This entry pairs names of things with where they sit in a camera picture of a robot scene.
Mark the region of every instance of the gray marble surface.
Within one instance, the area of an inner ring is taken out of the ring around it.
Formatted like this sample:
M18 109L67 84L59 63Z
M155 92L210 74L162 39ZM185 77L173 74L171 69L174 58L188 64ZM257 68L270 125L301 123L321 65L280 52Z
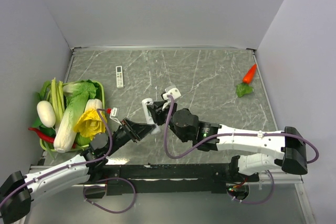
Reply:
M255 63L250 50L78 50L75 52L68 81L97 80L104 86L106 108L120 108L118 118L128 117L145 123L141 101L161 100L162 91L175 84L182 97L178 109L189 108L202 121L225 124L238 129L274 131L271 111L256 73L251 86L254 93L238 98L235 85ZM117 89L115 68L123 66L124 89ZM109 121L113 130L117 124ZM181 159L170 159L163 148L163 126L158 135L149 135L140 143L129 142L114 153L110 164L228 163L242 151L201 152L195 150ZM173 155L191 147L169 133ZM74 153L46 158L45 165L56 165Z

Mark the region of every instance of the remote control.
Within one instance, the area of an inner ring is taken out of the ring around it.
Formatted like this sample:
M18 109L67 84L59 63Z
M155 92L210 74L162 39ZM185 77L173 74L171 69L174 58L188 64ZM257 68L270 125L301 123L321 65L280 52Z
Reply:
M115 67L115 75L117 77L117 88L122 89L124 87L124 79L122 74L122 66Z

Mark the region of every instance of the carrot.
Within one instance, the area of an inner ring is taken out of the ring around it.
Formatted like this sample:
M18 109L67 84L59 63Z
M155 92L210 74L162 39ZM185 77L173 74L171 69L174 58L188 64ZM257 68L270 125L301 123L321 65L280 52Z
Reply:
M254 64L243 78L243 82L250 84L257 70L257 64Z

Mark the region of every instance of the purple cable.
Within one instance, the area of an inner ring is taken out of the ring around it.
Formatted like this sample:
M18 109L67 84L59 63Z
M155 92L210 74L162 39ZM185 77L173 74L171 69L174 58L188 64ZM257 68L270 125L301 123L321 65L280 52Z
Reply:
M89 199L85 196L85 192L86 192L89 188L104 188L104 187L102 187L102 186L90 186L90 187L86 187L86 188L83 190L83 197L84 197L84 199L85 199L88 203L91 203L92 205L94 205L94 206L96 206L96 207L98 207L98 208L100 208L100 209L102 209L102 210L104 210L104 211L106 211L106 212L109 212L109 213L111 213L111 214L121 214L121 213L123 213L123 212L128 211L131 207L133 207L133 205L134 205L134 203L135 203L135 199L136 199L136 197L137 197L137 193L135 192L135 187L133 186L133 184L132 184L131 182L129 182L127 179L124 179L124 178L106 178L106 179L101 179L101 180L99 180L99 181L97 181L97 182L103 182L103 181L108 181L108 180L113 180L113 179L115 179L115 180L122 180L122 181L125 181L125 182L128 183L128 184L132 187L132 189L133 189L133 199L132 199L132 202L131 202L131 203L129 204L129 206L126 207L124 210L121 210L121 211L112 211L112 210L109 210L109 209L107 209L107 208L105 208L105 207L102 207L102 206L99 205L99 204L96 204L96 203L92 202L91 200L89 200Z
M107 132L108 132L108 134L109 134L109 138L110 138L110 146L109 146L108 151L106 152L106 154L104 154L104 155L103 155L102 157L100 157L100 158L93 159L93 160L90 160L90 161L85 161L85 162L73 163L73 164L71 164L71 166L85 165L85 164L91 164L91 163L94 163L94 162L101 161L101 160L103 160L104 158L106 158L106 157L109 155L109 153L111 152L111 150L112 150L112 143L113 143L113 141L112 141L112 133L111 133L111 131L110 131L110 128L109 128L107 122L105 121L105 119L104 119L103 116L101 115L100 111L105 111L105 110L103 110L103 109L97 109L97 113L98 113L100 119L102 120L103 124L105 125L106 130L107 130ZM4 198L3 201L0 202L0 209L3 207L4 203L6 203L6 202L8 201L9 198L11 198L11 196L13 196L14 194L16 194L18 191L22 190L22 189L25 188L26 186L28 186L28 185L34 183L34 182L35 182L35 179L40 180L40 179L42 179L42 178L45 178L45 177L47 177L47 176L49 176L49 175L51 175L51 174L54 174L54 173L56 173L56 172L58 172L58 171L60 171L60 170L66 169L66 168L69 168L69 166L68 166L68 165L65 165L65 166L62 166L62 167L60 167L60 168L58 168L58 169L56 169L56 170L52 170L52 171L50 171L50 172L48 172L48 173L42 174L42 175L40 175L40 176L38 176L38 177L36 177L36 178L34 178L34 179L32 179L32 180L30 180L30 181L24 183L23 185L19 186L18 188L16 188L15 190L13 190L10 194L8 194L8 196L7 196L6 198ZM132 201L131 205L127 208L127 210L128 210L130 207L132 207L132 205L134 204L134 201L135 201L135 195L134 195L133 199L134 199L134 200Z
M261 201L242 201L242 200L239 200L237 198L235 198L231 193L227 192L230 197L236 201L236 202L239 202L239 203L242 203L242 204L247 204L247 205L259 205L259 204L263 204L265 202L267 202L273 195L274 193L274 189L275 189L275 183L274 183L274 178L273 178L273 175L272 173L269 171L269 170L266 170L266 172L269 174L269 176L271 177L271 180L272 180L272 184L271 184L271 191L269 192L269 194L267 195L267 197Z
M195 150L197 147L199 147L200 145L204 144L205 142L207 142L207 141L209 141L213 138L216 138L216 137L219 137L219 136L232 136L232 133L214 134L214 135L208 136L205 139L201 140L200 142L195 144L193 147L191 147L189 150L187 150L186 152L184 152L180 155L177 155L177 156L171 155L168 151L168 146L167 146L167 134L168 134L168 125L169 125L169 121L172 117L173 107L174 107L174 102L175 101L174 101L174 98L173 98L172 95L167 95L167 97L169 97L171 99L171 105L170 105L170 108L169 108L169 111L168 111L166 124L164 126L163 145L164 145L164 151L165 151L165 153L168 157L170 157L172 159L178 159L178 158L186 156L187 154L189 154L190 152ZM257 133L235 133L235 136L258 136L258 134ZM293 137L293 138L299 139L299 140L303 141L304 143L308 144L310 147L312 147L312 149L315 151L315 154L316 154L315 157L312 160L307 161L308 164L311 164L311 163L315 162L320 156L317 148L312 143L310 143L308 140L304 139L303 137L296 136L296 135L293 135L293 134L288 134L288 133L264 133L264 136L288 136L288 137Z

